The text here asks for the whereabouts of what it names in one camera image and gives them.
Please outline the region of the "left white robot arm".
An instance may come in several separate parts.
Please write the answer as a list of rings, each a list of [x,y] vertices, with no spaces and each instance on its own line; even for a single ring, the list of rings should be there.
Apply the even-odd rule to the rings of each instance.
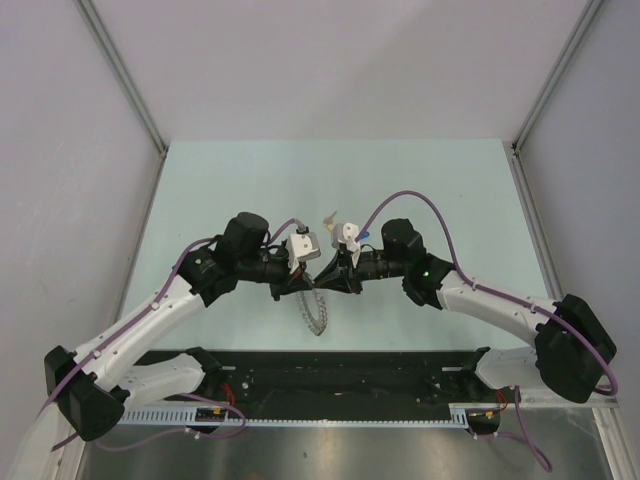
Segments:
[[[267,284],[275,297],[311,289],[306,265],[321,255],[317,235],[296,218],[287,223],[295,230],[281,240],[264,218],[237,214],[223,233],[189,244],[164,283],[127,316],[74,349],[52,348],[44,357],[41,411],[66,420],[71,440],[92,442],[137,407],[174,395],[214,397],[220,368],[202,348],[148,366],[137,362],[241,281]]]

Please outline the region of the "metal ring key organizer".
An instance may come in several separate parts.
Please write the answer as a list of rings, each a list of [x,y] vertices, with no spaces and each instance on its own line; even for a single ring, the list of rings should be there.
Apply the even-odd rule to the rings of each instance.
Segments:
[[[316,289],[295,294],[304,323],[314,336],[321,336],[328,326],[328,310],[322,293]]]

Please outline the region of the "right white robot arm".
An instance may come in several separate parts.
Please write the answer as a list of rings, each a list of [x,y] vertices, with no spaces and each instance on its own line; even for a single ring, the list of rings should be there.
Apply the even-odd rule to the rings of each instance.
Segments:
[[[364,251],[353,223],[324,221],[336,251],[316,276],[315,287],[359,294],[366,281],[398,278],[416,305],[484,321],[525,342],[510,350],[478,349],[461,376],[463,393],[484,401],[504,387],[548,388],[561,398],[586,403],[607,394],[600,381],[617,347],[588,303],[567,294],[560,300],[520,298],[464,277],[456,266],[429,253],[407,219],[387,221],[383,246]]]

